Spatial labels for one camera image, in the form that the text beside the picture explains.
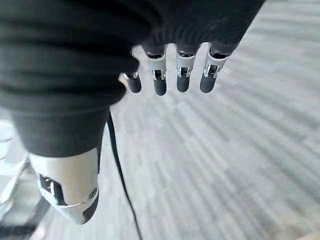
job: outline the gray carpet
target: gray carpet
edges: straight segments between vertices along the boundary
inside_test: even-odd
[[[320,1],[267,2],[220,73],[199,89],[142,92],[112,107],[118,150],[145,240],[295,240],[320,230]],[[107,137],[100,200],[83,226],[50,212],[48,240],[137,240]]]

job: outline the metal bracket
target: metal bracket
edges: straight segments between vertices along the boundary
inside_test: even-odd
[[[211,53],[211,44],[209,44],[208,51],[206,53],[205,57],[205,63],[204,63],[204,68],[203,68],[203,75],[207,78],[209,74],[213,74],[213,78],[217,78],[219,72],[221,69],[224,67],[224,64],[226,63],[227,59],[229,56],[226,56],[225,58],[214,58]],[[215,69],[213,72],[211,72],[211,66],[215,66]]]

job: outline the robotic finger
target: robotic finger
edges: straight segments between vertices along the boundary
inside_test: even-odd
[[[224,67],[231,52],[221,53],[210,43],[205,56],[203,74],[200,81],[200,89],[203,93],[209,93],[214,88],[217,76]]]
[[[196,54],[200,45],[181,45],[176,46],[176,87],[179,92],[184,93],[190,84],[190,75],[194,69]]]
[[[159,96],[163,96],[167,92],[167,46],[168,45],[142,45],[142,48],[144,49],[148,59],[148,65],[152,74],[154,90],[155,93]]]

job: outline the black fabric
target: black fabric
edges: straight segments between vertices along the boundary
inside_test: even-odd
[[[119,73],[138,68],[133,46],[212,42],[233,51],[263,2],[2,0],[0,105],[32,153],[99,147],[103,112],[125,94]]]

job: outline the robotic hand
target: robotic hand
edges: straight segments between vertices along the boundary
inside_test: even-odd
[[[166,93],[167,44],[177,88],[187,91],[197,51],[209,43],[200,89],[209,93],[264,0],[2,0],[0,104],[30,152],[42,195],[75,224],[98,199],[100,148],[110,106],[142,86],[142,45],[155,92]]]

